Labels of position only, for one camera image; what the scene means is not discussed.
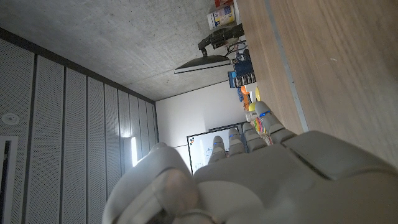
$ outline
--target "robotic hand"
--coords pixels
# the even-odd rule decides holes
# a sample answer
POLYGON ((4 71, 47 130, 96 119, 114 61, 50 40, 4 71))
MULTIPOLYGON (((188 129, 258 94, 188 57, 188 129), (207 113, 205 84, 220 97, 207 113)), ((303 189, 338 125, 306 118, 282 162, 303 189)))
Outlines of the robotic hand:
POLYGON ((267 146, 244 125, 249 153, 229 130, 209 164, 192 176, 178 152, 155 145, 112 191, 103 224, 396 223, 398 173, 362 149, 317 131, 297 136, 268 106, 256 112, 267 146))

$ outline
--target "acoustic panel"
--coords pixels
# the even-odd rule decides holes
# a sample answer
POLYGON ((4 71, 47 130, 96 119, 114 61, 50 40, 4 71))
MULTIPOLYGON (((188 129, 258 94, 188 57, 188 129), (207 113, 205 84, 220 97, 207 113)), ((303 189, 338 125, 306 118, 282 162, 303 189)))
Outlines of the acoustic panel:
POLYGON ((149 135, 149 149, 156 144, 155 136, 155 123, 154 123, 154 107, 150 103, 147 104, 147 122, 148 122, 148 135, 149 135))
POLYGON ((105 85, 106 168, 108 196, 121 176, 118 90, 105 85))
POLYGON ((118 90, 119 97, 119 125, 120 125, 120 161, 122 174, 125 173, 124 170, 124 150, 123 150, 123 140, 122 138, 131 137, 130 128, 130 107, 129 107, 129 95, 123 91, 118 90))
POLYGON ((11 223, 21 223, 34 54, 0 39, 0 115, 15 113, 18 125, 0 122, 0 135, 18 136, 11 223))
POLYGON ((129 138, 131 137, 129 95, 123 91, 118 90, 118 96, 119 96, 120 137, 129 138))
POLYGON ((26 223, 58 223, 63 66, 37 59, 26 223))
POLYGON ((138 99, 139 108, 139 126, 141 130, 141 151, 142 156, 149 153, 149 136, 148 136, 148 122, 147 122, 147 105, 142 99, 138 99))
POLYGON ((130 100, 130 127, 131 127, 131 137, 136 138, 137 144, 137 159, 140 160, 142 158, 142 151, 141 151, 141 132, 140 132, 140 120, 139 120, 139 110, 138 110, 138 98, 132 95, 129 95, 130 100))
POLYGON ((68 68, 65 90, 62 223, 86 222, 86 76, 68 68))
POLYGON ((101 223, 106 203, 104 84, 88 78, 87 223, 101 223))
POLYGON ((157 132, 157 115, 156 115, 156 106, 152 105, 152 108, 154 110, 154 127, 155 127, 155 140, 156 143, 159 142, 159 136, 158 136, 158 132, 157 132))

